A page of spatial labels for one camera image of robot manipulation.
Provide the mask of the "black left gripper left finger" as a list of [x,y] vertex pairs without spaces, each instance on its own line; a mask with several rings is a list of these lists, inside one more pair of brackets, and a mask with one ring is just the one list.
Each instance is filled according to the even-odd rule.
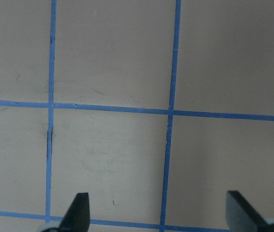
[[60,232],[87,232],[90,226],[88,193],[78,193],[59,225]]

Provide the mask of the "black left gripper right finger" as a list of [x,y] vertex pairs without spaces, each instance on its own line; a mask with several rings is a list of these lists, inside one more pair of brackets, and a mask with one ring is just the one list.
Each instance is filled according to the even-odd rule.
[[236,190],[226,192],[226,222],[231,232],[267,232],[269,225]]

